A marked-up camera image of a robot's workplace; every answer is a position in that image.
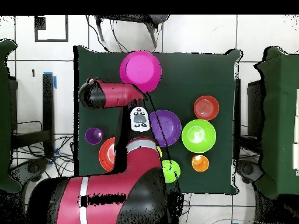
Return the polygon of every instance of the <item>blue tape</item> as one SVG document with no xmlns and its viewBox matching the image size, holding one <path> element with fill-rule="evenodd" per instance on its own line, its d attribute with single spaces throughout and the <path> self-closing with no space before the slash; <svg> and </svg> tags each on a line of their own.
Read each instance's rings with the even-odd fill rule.
<svg viewBox="0 0 299 224">
<path fill-rule="evenodd" d="M 55 89 L 57 88 L 56 76 L 53 76 L 53 86 L 54 86 Z"/>
<path fill-rule="evenodd" d="M 56 149 L 55 149 L 55 155 L 59 155 L 59 148 L 56 148 Z M 57 159 L 57 157 L 52 157 L 51 161 L 48 162 L 48 165 L 52 165 L 53 162 L 56 161 L 56 159 Z"/>
</svg>

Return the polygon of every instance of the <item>lime green bowl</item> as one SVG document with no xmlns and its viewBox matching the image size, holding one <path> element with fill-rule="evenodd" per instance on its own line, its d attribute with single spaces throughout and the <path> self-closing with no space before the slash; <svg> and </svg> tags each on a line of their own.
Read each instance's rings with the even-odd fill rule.
<svg viewBox="0 0 299 224">
<path fill-rule="evenodd" d="M 163 160 L 162 169 L 166 183 L 172 183 L 180 176 L 180 167 L 174 160 Z"/>
<path fill-rule="evenodd" d="M 206 120 L 192 120 L 182 131 L 182 141 L 191 152 L 204 153 L 216 142 L 215 128 Z"/>
</svg>

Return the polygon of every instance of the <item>red plate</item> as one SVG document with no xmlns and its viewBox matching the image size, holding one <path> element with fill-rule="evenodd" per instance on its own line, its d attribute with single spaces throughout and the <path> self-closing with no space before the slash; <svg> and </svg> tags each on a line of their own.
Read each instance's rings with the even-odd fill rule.
<svg viewBox="0 0 299 224">
<path fill-rule="evenodd" d="M 114 168 L 114 143 L 115 138 L 109 138 L 103 143 L 99 151 L 100 164 L 107 172 L 112 171 Z"/>
<path fill-rule="evenodd" d="M 219 103 L 212 96 L 199 97 L 194 104 L 194 113 L 201 120 L 212 120 L 219 112 Z"/>
</svg>

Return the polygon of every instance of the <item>pink plate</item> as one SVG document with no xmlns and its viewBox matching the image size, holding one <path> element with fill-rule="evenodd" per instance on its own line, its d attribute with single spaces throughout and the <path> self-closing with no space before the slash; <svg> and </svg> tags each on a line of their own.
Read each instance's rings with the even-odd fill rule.
<svg viewBox="0 0 299 224">
<path fill-rule="evenodd" d="M 124 58 L 119 73 L 123 83 L 134 84 L 143 93 L 147 93 L 158 86 L 162 68 L 158 59 L 150 52 L 135 51 Z"/>
</svg>

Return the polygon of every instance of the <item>orange bowl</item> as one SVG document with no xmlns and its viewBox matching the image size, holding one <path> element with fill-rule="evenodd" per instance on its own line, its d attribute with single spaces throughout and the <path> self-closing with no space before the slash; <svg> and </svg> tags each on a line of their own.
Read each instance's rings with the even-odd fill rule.
<svg viewBox="0 0 299 224">
<path fill-rule="evenodd" d="M 204 172 L 208 169 L 208 159 L 203 155 L 194 155 L 192 157 L 192 167 L 197 172 Z"/>
</svg>

